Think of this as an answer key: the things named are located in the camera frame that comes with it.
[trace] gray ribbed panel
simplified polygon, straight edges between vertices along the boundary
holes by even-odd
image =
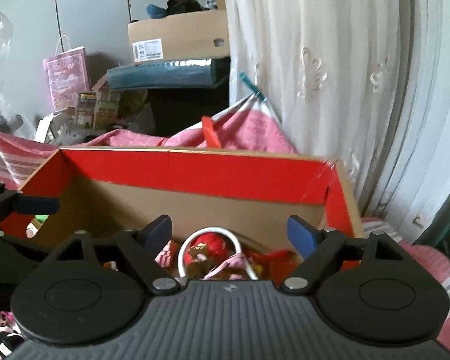
[[[450,360],[450,354],[433,341],[401,349],[351,341],[320,320],[307,298],[281,294],[271,282],[207,281],[155,298],[130,330],[107,343],[56,349],[27,341],[7,359]]]

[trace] white shipping label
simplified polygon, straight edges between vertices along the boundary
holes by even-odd
[[[153,61],[164,58],[161,39],[142,40],[141,42],[133,43],[132,47],[133,60],[135,62]]]

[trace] red cardboard box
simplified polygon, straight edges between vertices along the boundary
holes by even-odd
[[[161,214],[175,239],[220,226],[259,252],[287,248],[286,224],[297,214],[316,227],[362,237],[358,209],[339,163],[297,155],[164,148],[62,148],[22,191],[58,197],[60,211],[34,240],[57,246],[75,230],[108,237],[143,228]],[[31,216],[1,223],[25,237]]]

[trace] white rope handle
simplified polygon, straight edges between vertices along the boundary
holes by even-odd
[[[178,274],[180,275],[181,278],[187,277],[187,274],[185,272],[184,257],[185,252],[188,249],[188,245],[190,245],[195,238],[205,233],[217,233],[227,237],[233,243],[233,246],[235,248],[235,254],[242,252],[242,246],[240,245],[239,239],[230,230],[224,229],[223,227],[206,227],[204,229],[198,230],[185,240],[182,247],[180,248],[180,251],[178,252]],[[243,262],[248,277],[252,280],[258,280],[257,274],[250,265],[250,262],[248,262],[248,259],[244,258]]]
[[[67,38],[67,42],[68,42],[68,50],[67,50],[67,51],[70,51],[70,50],[72,49],[72,47],[70,46],[70,38],[69,38],[67,35],[62,35],[62,36],[60,36],[58,42],[56,43],[56,47],[55,47],[55,55],[56,55],[56,56],[59,54],[60,41],[61,41],[63,38]]]

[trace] teal clip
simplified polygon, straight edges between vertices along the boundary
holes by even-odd
[[[262,91],[260,89],[258,89],[258,87],[256,85],[254,85],[252,83],[252,81],[250,80],[250,78],[248,78],[248,76],[245,73],[240,73],[239,75],[240,79],[242,80],[242,82],[248,86],[250,88],[250,90],[259,98],[259,100],[266,102],[267,98],[264,96],[264,94],[262,93]]]

